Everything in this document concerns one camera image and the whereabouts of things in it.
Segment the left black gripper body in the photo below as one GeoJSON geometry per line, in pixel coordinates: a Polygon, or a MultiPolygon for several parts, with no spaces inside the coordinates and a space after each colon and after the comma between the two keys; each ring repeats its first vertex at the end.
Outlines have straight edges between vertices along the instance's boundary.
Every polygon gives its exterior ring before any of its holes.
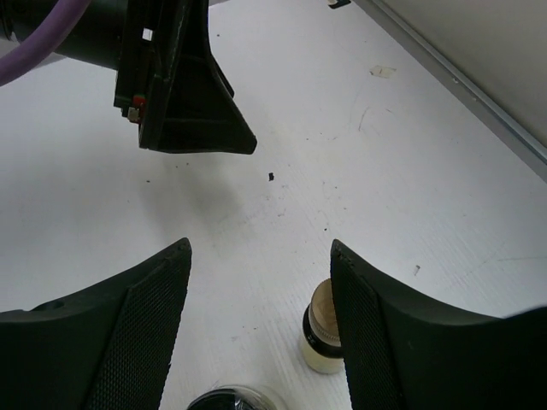
{"type": "Polygon", "coordinates": [[[138,124],[150,76],[187,1],[92,1],[56,52],[116,71],[114,106],[138,124]]]}

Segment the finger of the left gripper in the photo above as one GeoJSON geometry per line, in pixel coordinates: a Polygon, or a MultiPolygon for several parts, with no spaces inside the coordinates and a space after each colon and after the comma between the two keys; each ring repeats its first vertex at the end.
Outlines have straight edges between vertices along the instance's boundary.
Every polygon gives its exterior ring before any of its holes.
{"type": "Polygon", "coordinates": [[[165,1],[153,36],[139,146],[169,154],[252,154],[256,136],[212,55],[206,1],[165,1]]]}

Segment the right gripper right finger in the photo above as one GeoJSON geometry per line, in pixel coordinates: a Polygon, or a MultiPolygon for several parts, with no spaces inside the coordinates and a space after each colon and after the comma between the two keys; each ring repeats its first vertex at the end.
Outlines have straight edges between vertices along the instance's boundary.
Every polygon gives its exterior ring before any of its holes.
{"type": "Polygon", "coordinates": [[[505,318],[435,300],[331,247],[335,314],[354,409],[543,409],[546,310],[505,318]]]}

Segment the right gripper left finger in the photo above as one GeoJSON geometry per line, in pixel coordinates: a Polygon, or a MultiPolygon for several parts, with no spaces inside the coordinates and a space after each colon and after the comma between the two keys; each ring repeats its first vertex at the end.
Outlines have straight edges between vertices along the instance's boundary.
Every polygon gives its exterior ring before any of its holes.
{"type": "Polygon", "coordinates": [[[1,314],[3,409],[157,409],[191,271],[182,238],[32,310],[1,314]]]}

